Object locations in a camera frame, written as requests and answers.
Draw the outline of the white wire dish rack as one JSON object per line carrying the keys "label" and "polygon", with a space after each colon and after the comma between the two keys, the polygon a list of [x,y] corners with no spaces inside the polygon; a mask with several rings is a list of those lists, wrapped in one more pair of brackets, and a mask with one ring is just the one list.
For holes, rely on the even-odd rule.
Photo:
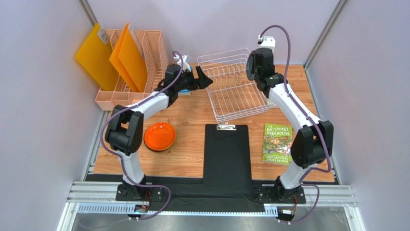
{"label": "white wire dish rack", "polygon": [[213,80],[206,91],[219,123],[265,113],[276,107],[259,91],[256,83],[247,78],[250,53],[248,48],[240,48],[197,57],[201,70]]}

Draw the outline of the orange plate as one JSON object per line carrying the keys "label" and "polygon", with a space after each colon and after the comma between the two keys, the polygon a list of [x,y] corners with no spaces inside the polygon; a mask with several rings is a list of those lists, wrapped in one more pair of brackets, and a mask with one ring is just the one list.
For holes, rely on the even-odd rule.
{"label": "orange plate", "polygon": [[143,138],[148,149],[154,152],[162,152],[175,143],[176,137],[176,130],[171,124],[158,122],[147,128]]}

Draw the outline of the dark grey plate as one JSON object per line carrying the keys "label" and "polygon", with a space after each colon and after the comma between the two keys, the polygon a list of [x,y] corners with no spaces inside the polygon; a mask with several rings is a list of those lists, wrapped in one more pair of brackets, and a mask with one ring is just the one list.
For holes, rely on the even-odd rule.
{"label": "dark grey plate", "polygon": [[250,81],[253,81],[255,79],[254,77],[254,52],[251,52],[248,59],[247,59],[247,64],[246,64],[246,75],[247,78]]}

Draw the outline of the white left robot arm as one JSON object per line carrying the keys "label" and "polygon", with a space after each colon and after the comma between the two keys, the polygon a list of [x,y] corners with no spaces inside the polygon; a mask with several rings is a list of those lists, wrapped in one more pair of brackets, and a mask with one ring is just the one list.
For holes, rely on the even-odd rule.
{"label": "white left robot arm", "polygon": [[118,186],[117,200],[140,201],[145,198],[150,186],[146,185],[138,150],[143,142],[143,125],[146,119],[169,108],[182,90],[202,90],[213,84],[200,66],[196,66],[195,77],[188,67],[178,64],[167,66],[164,78],[154,91],[138,103],[128,106],[117,105],[107,126],[104,140],[110,145],[113,154],[119,158],[123,171],[122,183]]}

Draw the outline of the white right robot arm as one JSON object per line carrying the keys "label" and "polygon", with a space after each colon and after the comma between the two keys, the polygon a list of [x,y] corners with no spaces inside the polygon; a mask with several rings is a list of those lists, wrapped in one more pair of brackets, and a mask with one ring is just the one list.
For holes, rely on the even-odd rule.
{"label": "white right robot arm", "polygon": [[285,76],[275,71],[274,55],[269,48],[251,52],[247,61],[249,80],[274,102],[290,121],[296,136],[290,152],[292,160],[275,180],[272,195],[280,202],[299,194],[303,179],[332,154],[333,125],[312,114],[292,91]]}

